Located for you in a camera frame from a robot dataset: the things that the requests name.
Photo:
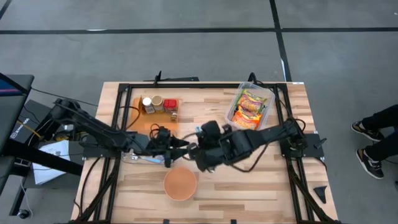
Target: shoe sole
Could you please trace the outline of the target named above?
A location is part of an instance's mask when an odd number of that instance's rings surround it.
[[[353,128],[353,125],[351,125],[351,130],[355,131],[355,132],[358,133],[358,134],[362,134],[363,136],[366,136],[368,139],[370,139],[370,140],[372,140],[372,141],[375,141],[375,142],[379,142],[379,141],[380,141],[380,140],[378,140],[378,139],[372,138],[371,136],[368,136],[368,135],[365,134],[365,133],[362,133],[362,132],[359,132],[359,131],[355,130],[355,129]]]
[[[368,171],[368,169],[367,169],[366,166],[365,166],[365,163],[361,160],[361,158],[359,158],[358,150],[355,151],[355,154],[356,154],[356,157],[358,158],[359,162],[361,163],[363,169],[364,169],[369,175],[371,175],[372,177],[374,177],[374,178],[376,178],[376,179],[378,179],[378,180],[383,179],[382,177],[376,177],[375,175],[373,175],[371,172]]]

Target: orange bowl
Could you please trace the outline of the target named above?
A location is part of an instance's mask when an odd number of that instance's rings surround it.
[[[170,170],[164,178],[164,190],[171,199],[188,200],[197,189],[195,174],[184,167]]]

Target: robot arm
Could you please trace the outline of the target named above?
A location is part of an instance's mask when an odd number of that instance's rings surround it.
[[[189,155],[195,160],[198,169],[213,170],[214,167],[233,164],[248,158],[261,145],[268,145],[273,141],[288,139],[292,148],[304,150],[307,147],[305,136],[296,120],[289,118],[283,125],[267,129],[232,131],[230,125],[223,126],[224,133],[216,121],[204,124],[198,135],[198,146],[191,144]]]
[[[209,121],[202,125],[202,131],[197,133],[198,145],[193,143],[186,149],[181,149],[180,147],[188,145],[189,142],[172,136],[163,126],[159,128],[155,139],[149,139],[143,134],[109,127],[82,110],[75,101],[57,99],[54,104],[50,115],[58,124],[73,124],[75,128],[93,136],[99,146],[111,151],[129,152],[132,149],[138,156],[163,155],[166,158],[166,167],[170,167],[171,161],[187,153],[202,172],[221,164],[230,166],[248,158],[261,145],[280,139],[288,139],[292,148],[296,150],[303,150],[307,146],[300,126],[292,118],[283,125],[260,131],[232,131],[230,125],[225,125],[222,134],[217,122]]]

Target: sneaker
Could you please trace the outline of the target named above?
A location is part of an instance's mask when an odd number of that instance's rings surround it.
[[[362,164],[363,169],[372,177],[376,179],[383,179],[384,174],[381,170],[381,162],[380,161],[373,161],[371,160],[365,153],[363,153],[363,149],[358,149],[356,151],[356,157],[358,157],[359,161]]]
[[[355,131],[356,133],[365,135],[366,137],[368,137],[368,139],[373,140],[373,141],[379,142],[379,141],[384,139],[384,136],[383,136],[383,134],[381,134],[380,131],[378,131],[378,130],[366,130],[364,128],[361,128],[359,126],[360,124],[361,124],[360,121],[354,122],[351,125],[351,129],[353,131]]]

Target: person's leg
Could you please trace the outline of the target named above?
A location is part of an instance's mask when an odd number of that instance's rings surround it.
[[[373,116],[354,122],[351,129],[363,134],[373,141],[380,141],[384,136],[379,129],[390,126],[398,126],[398,105],[391,106],[385,110],[375,113]]]
[[[373,116],[362,119],[362,125],[367,130],[398,126],[398,105],[390,106]]]
[[[384,174],[381,170],[380,161],[398,155],[398,132],[392,133],[372,146],[358,149],[356,155],[368,174],[374,178],[382,179]]]

